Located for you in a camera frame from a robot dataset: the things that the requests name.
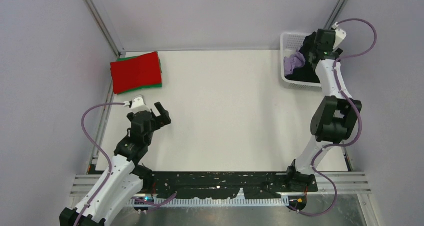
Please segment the black t shirt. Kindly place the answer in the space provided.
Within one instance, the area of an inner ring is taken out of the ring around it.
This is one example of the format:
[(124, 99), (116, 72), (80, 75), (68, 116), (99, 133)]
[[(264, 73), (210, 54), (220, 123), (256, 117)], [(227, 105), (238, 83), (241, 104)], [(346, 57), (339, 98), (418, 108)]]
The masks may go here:
[(286, 79), (297, 82), (307, 82), (319, 84), (320, 80), (313, 70), (312, 65), (308, 62), (308, 51), (314, 45), (314, 41), (317, 33), (313, 32), (307, 36), (302, 44), (302, 47), (296, 51), (302, 53), (306, 59), (306, 64), (302, 68), (297, 68), (294, 70), (292, 75), (284, 76)]

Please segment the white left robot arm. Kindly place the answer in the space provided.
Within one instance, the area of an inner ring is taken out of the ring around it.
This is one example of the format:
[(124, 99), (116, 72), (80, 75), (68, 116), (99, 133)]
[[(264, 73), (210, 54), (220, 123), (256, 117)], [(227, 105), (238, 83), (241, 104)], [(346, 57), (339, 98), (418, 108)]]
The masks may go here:
[(131, 110), (127, 114), (130, 128), (114, 155), (106, 158), (108, 167), (92, 189), (73, 209), (61, 212), (61, 226), (109, 226), (133, 196), (153, 188), (152, 171), (139, 163), (148, 152), (154, 132), (171, 124), (169, 112), (156, 102), (159, 115), (155, 115), (141, 96), (121, 105)]

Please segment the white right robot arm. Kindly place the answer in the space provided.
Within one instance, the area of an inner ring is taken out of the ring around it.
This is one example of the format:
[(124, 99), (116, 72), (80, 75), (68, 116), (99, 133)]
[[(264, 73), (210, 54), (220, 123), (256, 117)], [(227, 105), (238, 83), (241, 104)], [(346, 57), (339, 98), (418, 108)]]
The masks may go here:
[(314, 183), (317, 165), (330, 149), (351, 137), (362, 109), (362, 103), (352, 98), (344, 83), (336, 41), (334, 29), (318, 29), (304, 39), (299, 50), (283, 60), (285, 76), (311, 68), (324, 95), (310, 123), (308, 145), (287, 168), (285, 184), (291, 191)]

